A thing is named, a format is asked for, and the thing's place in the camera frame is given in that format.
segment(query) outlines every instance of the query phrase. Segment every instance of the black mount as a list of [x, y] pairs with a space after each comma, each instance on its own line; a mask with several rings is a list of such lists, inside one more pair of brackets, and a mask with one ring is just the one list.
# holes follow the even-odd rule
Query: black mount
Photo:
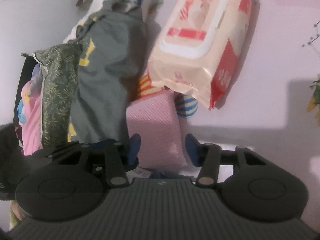
[[[234, 212], [268, 222], [302, 215], [308, 202], [307, 188], [272, 162], [248, 148], [226, 151], [216, 144], [201, 144], [191, 134], [185, 144], [192, 163], [202, 167], [196, 186], [218, 190]], [[220, 165], [233, 165], [233, 175], [216, 187]]]
[[140, 136], [130, 146], [115, 140], [95, 144], [71, 142], [42, 149], [34, 158], [51, 163], [23, 179], [15, 199], [27, 216], [45, 221], [71, 220], [94, 209], [111, 188], [127, 187], [126, 172], [138, 166]]

